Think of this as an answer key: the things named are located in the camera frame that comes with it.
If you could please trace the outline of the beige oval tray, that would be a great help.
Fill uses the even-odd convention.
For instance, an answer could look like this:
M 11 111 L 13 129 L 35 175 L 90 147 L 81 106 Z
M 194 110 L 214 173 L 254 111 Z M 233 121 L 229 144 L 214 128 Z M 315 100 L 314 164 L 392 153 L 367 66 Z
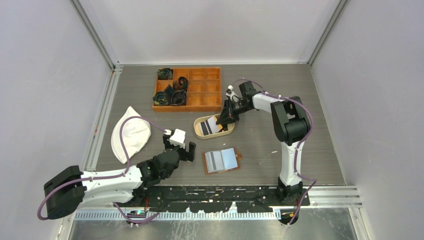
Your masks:
M 220 114 L 214 114 L 197 118 L 193 123 L 195 135 L 201 140 L 207 140 L 232 133 L 235 128 L 235 124 L 217 124 L 219 117 Z

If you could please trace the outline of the brown leather card holder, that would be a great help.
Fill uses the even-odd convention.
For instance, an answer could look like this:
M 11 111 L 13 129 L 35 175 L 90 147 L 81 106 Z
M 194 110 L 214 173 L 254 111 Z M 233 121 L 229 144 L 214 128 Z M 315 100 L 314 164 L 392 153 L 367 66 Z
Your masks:
M 206 175 L 239 169 L 241 167 L 241 160 L 242 155 L 234 147 L 202 153 L 204 173 Z

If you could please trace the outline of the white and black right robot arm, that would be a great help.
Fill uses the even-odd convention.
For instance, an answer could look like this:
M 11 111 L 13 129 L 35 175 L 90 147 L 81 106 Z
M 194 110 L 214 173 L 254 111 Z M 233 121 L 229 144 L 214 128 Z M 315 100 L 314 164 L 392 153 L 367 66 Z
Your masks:
M 276 197 L 283 205 L 291 205 L 303 194 L 300 177 L 301 150 L 311 130 L 307 111 L 297 96 L 282 97 L 266 91 L 258 91 L 252 81 L 239 85 L 241 96 L 229 85 L 225 91 L 227 99 L 217 124 L 226 126 L 239 121 L 240 114 L 250 110 L 271 114 L 276 138 L 281 143 L 281 171 L 278 176 Z

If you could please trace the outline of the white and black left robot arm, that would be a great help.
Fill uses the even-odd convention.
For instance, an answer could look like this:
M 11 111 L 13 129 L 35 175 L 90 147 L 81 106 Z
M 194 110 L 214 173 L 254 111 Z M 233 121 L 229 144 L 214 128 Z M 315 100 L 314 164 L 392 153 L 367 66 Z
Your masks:
M 81 171 L 79 166 L 65 168 L 44 186 L 45 198 L 37 216 L 40 220 L 56 220 L 72 214 L 80 207 L 108 203 L 141 206 L 146 200 L 145 188 L 170 178 L 181 161 L 194 161 L 197 145 L 176 142 L 164 135 L 165 149 L 151 159 L 124 169 Z

